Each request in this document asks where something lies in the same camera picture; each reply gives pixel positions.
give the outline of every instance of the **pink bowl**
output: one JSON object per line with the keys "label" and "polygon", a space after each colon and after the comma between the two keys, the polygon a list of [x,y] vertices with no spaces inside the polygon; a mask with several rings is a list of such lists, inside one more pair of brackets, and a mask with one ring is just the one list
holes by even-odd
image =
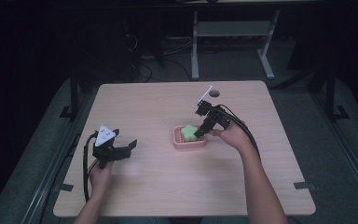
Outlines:
{"label": "pink bowl", "polygon": [[196,141],[185,142],[180,133],[181,130],[185,128],[185,126],[177,126],[173,128],[173,146],[176,149],[185,149],[185,148],[195,148],[195,147],[205,147],[206,145],[206,137],[205,135]]}

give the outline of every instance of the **wire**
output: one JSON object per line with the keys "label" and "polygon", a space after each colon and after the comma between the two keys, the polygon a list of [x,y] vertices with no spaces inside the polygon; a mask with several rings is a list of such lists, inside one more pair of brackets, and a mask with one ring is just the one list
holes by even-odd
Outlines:
{"label": "wire", "polygon": [[89,168],[89,172],[87,173],[88,176],[90,176],[90,173],[91,173],[91,170],[94,169],[94,166],[97,164],[99,160],[97,159],[92,165],[91,167]]}
{"label": "wire", "polygon": [[234,114],[234,112],[232,112],[227,106],[225,106],[225,105],[220,105],[220,106],[222,106],[222,107],[224,107],[225,109],[227,109],[236,119],[241,120],[241,119],[238,118],[238,117]]}
{"label": "wire", "polygon": [[178,64],[179,66],[181,66],[183,68],[183,70],[185,70],[188,80],[193,81],[193,79],[191,78],[190,74],[187,72],[186,68],[181,63],[176,62],[176,61],[172,61],[172,60],[168,60],[168,59],[164,59],[163,61]]}
{"label": "wire", "polygon": [[138,38],[136,38],[135,35],[126,35],[126,37],[132,37],[135,39],[135,45],[132,48],[136,49],[136,47],[138,46]]}
{"label": "wire", "polygon": [[165,51],[165,52],[163,53],[163,55],[166,56],[166,55],[174,54],[174,53],[179,52],[179,51],[181,51],[181,50],[187,49],[187,47],[189,47],[190,44],[193,43],[193,39],[192,39],[191,37],[188,37],[188,39],[189,39],[189,40],[188,40],[187,43],[185,43],[184,45],[179,46],[179,47],[176,47],[176,48],[174,48],[174,49],[170,49],[170,50],[168,50],[168,51]]}
{"label": "wire", "polygon": [[147,65],[145,65],[145,64],[143,64],[143,63],[140,63],[139,65],[140,65],[140,66],[143,66],[143,67],[145,67],[147,70],[149,70],[149,74],[150,74],[150,75],[149,75],[148,77],[146,77],[146,80],[144,80],[144,75],[139,71],[139,69],[137,70],[138,73],[139,73],[139,76],[141,77],[142,82],[148,82],[148,81],[150,80],[150,78],[152,78],[152,75],[153,75],[152,69],[151,69],[149,66],[147,66]]}
{"label": "wire", "polygon": [[249,140],[251,141],[251,143],[252,143],[252,145],[253,145],[253,147],[254,147],[257,155],[258,155],[258,158],[260,158],[260,160],[261,160],[260,152],[258,150],[257,143],[255,142],[255,139],[254,139],[252,133],[249,131],[248,127],[245,124],[243,124],[243,122],[240,119],[238,119],[234,115],[228,114],[227,112],[225,112],[223,110],[216,109],[214,107],[205,106],[205,108],[207,108],[209,110],[212,110],[212,111],[215,111],[215,112],[218,112],[218,113],[228,117],[232,121],[234,121],[234,123],[236,123],[245,132],[245,134],[249,137]]}
{"label": "wire", "polygon": [[225,43],[225,41],[220,41],[220,42],[221,43],[211,42],[208,40],[199,43],[199,47],[198,47],[199,54],[216,54],[230,49],[230,45]]}
{"label": "wire", "polygon": [[98,132],[95,131],[94,134],[89,136],[87,139],[86,145],[84,146],[83,151],[83,190],[84,190],[84,197],[86,202],[89,200],[89,165],[88,165],[88,154],[89,154],[89,142],[91,138],[96,138],[98,136]]}
{"label": "wire", "polygon": [[295,223],[297,224],[301,224],[300,221],[298,221],[298,219],[296,219],[295,217],[289,217],[290,219],[292,219]]}

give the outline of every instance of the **wooden table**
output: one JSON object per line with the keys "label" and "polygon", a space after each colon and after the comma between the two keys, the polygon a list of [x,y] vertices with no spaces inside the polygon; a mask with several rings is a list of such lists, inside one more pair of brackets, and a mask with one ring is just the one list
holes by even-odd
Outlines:
{"label": "wooden table", "polygon": [[[75,217],[85,203],[83,146],[101,124],[120,129],[115,147],[134,139],[131,158],[115,161],[112,193],[102,215],[181,217],[247,215],[241,158],[220,138],[205,147],[175,149],[172,129],[202,124],[192,105],[213,85],[220,96],[205,100],[226,105],[243,119],[258,144],[263,166],[287,215],[310,215],[315,205],[304,182],[266,85],[261,81],[109,84],[98,91],[54,207],[58,217]],[[90,155],[89,163],[94,161]]]}

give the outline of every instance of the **gray carpet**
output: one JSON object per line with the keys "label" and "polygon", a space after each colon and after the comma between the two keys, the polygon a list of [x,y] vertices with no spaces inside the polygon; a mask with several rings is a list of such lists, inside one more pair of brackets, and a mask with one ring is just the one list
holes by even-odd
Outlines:
{"label": "gray carpet", "polygon": [[[259,44],[245,43],[240,48],[231,46],[230,49],[216,53],[201,53],[200,80],[257,79],[273,86],[296,72],[286,70],[294,42],[274,41],[268,58],[277,77],[274,80],[266,79],[255,52]],[[147,62],[145,65],[153,71],[150,81],[188,81],[186,71],[191,71],[189,52],[169,55],[165,59],[178,62],[185,69],[172,62],[165,62],[164,68],[156,62]],[[147,75],[145,67],[140,70]],[[316,213],[293,217],[289,222],[358,223],[358,182],[333,135],[331,122],[315,100],[317,96],[307,92],[307,81],[305,78],[286,90],[270,92],[303,175],[308,183],[317,188],[311,192]],[[95,97],[95,93],[80,95],[82,111],[76,120],[70,122],[69,119],[59,118],[62,108],[70,104],[69,83],[62,84],[0,197],[0,223],[21,223],[34,195],[40,193],[38,188],[41,178],[51,164],[54,153],[57,150],[71,151],[73,139],[77,133],[81,133]],[[349,89],[341,82],[337,83],[336,98],[337,103],[344,105],[351,116],[351,119],[339,120],[337,126],[358,156],[358,105]],[[46,205],[40,204],[37,222],[73,222],[72,218],[59,218],[52,214],[58,196],[55,186],[62,183],[70,161],[71,157],[68,156],[58,172],[55,184],[46,192]],[[115,223],[115,220],[101,218],[99,223]]]}

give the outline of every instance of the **metal stand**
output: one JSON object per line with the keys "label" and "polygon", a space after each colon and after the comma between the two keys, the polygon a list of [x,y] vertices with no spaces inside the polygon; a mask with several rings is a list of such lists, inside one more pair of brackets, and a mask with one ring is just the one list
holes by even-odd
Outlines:
{"label": "metal stand", "polygon": [[309,92],[319,92],[323,85],[326,87],[325,94],[325,112],[332,121],[336,119],[349,119],[350,116],[345,111],[342,105],[337,105],[337,109],[339,111],[338,114],[334,112],[334,95],[336,89],[336,74],[334,71],[334,67],[337,65],[335,63],[334,51],[328,53],[327,57],[321,62],[316,63],[309,69],[299,73],[298,75],[289,78],[283,83],[271,87],[271,90],[281,90],[284,89],[300,79],[312,75],[312,79],[310,80],[307,88]]}
{"label": "metal stand", "polygon": [[198,21],[198,12],[194,12],[193,21],[193,49],[191,52],[191,72],[192,78],[198,80],[199,58],[197,54],[198,36],[252,36],[264,35],[266,42],[263,48],[258,49],[258,57],[263,65],[268,79],[275,78],[267,59],[267,51],[274,34],[275,26],[280,14],[280,10],[274,11],[271,21]]}
{"label": "metal stand", "polygon": [[60,118],[70,118],[70,121],[73,121],[78,110],[76,71],[71,74],[69,81],[71,85],[71,106],[65,106],[63,108]]}

